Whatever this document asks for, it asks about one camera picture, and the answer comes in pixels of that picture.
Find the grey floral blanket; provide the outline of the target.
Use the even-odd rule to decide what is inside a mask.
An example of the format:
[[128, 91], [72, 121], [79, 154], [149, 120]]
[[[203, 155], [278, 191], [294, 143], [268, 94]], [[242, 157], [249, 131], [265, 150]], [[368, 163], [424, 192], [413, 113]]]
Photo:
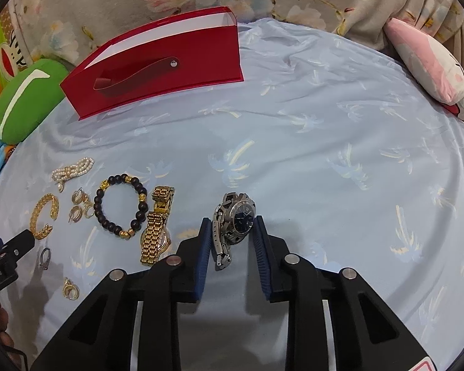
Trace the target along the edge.
[[370, 48], [386, 46], [384, 25], [400, 19], [445, 43], [464, 24], [458, 0], [10, 0], [7, 8], [27, 63], [78, 65], [132, 28], [199, 8], [225, 6], [239, 22], [272, 18], [324, 30]]

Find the gold chain bangle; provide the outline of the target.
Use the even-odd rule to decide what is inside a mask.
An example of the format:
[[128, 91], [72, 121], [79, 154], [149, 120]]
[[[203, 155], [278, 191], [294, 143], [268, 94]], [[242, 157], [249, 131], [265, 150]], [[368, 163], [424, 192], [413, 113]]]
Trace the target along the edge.
[[58, 197], [53, 194], [45, 194], [43, 195], [35, 205], [32, 215], [30, 217], [29, 222], [29, 230], [32, 232], [33, 236], [36, 240], [43, 240], [46, 239], [48, 235], [53, 231], [53, 226], [50, 224], [45, 224], [41, 229], [38, 229], [37, 222], [39, 220], [40, 214], [42, 210], [47, 206], [47, 204], [51, 204], [49, 216], [50, 219], [56, 221], [58, 218], [59, 213], [59, 201]]

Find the green round plush cushion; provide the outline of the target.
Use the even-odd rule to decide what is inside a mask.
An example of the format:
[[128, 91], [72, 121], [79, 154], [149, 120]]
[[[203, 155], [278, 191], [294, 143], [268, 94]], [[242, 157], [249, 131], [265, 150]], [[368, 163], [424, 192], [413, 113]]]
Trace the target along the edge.
[[39, 59], [21, 71], [0, 95], [0, 140], [24, 141], [63, 100], [60, 87], [68, 70], [53, 59]]

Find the gold pendant earring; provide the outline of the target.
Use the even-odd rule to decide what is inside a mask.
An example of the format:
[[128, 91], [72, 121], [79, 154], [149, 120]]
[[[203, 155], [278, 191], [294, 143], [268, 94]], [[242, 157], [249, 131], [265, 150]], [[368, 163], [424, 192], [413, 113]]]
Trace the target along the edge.
[[79, 288], [70, 279], [65, 278], [62, 286], [62, 295], [67, 300], [76, 301], [80, 296]]

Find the pink cartoon pillow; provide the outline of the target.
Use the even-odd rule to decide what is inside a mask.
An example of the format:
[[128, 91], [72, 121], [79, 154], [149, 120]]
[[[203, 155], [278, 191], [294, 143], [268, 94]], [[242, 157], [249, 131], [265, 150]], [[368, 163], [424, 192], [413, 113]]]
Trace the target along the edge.
[[464, 69], [458, 60], [436, 39], [400, 19], [389, 19], [384, 31], [426, 92], [464, 122]]

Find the silver blue-dial wristwatch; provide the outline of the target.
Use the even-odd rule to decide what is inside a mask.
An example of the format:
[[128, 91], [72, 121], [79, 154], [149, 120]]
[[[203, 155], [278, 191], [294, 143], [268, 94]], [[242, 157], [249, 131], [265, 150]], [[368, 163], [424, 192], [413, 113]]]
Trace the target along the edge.
[[212, 218], [216, 271], [224, 270], [231, 264], [231, 246], [239, 244], [250, 233], [255, 217], [256, 204], [246, 193], [224, 195]]

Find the red box with strap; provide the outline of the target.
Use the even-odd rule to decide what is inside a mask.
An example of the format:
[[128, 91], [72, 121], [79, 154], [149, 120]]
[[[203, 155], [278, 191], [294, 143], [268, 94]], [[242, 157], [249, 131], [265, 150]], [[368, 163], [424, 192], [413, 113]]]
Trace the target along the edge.
[[226, 7], [172, 15], [109, 40], [61, 83], [80, 118], [176, 91], [241, 82], [236, 16]]

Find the gold wristwatch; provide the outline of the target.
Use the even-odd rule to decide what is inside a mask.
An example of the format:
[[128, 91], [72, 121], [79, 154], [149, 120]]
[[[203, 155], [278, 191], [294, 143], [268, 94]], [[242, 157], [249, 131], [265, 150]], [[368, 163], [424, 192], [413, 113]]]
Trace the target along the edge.
[[175, 189], [155, 186], [152, 192], [153, 209], [146, 214], [147, 225], [140, 238], [140, 263], [152, 266], [171, 244], [166, 227], [171, 213]]

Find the light blue bedsheet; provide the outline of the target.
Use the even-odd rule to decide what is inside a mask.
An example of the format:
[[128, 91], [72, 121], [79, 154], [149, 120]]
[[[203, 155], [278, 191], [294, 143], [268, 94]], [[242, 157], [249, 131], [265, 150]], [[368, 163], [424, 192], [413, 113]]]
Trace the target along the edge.
[[69, 223], [72, 194], [109, 176], [175, 189], [169, 254], [227, 192], [248, 194], [272, 235], [316, 267], [350, 266], [440, 370], [464, 349], [464, 123], [395, 60], [272, 19], [239, 26], [239, 83], [138, 101], [80, 119], [62, 101], [0, 174], [0, 237], [56, 194], [53, 231], [0, 293], [15, 345], [36, 358], [113, 269], [142, 270], [140, 240], [95, 218]]

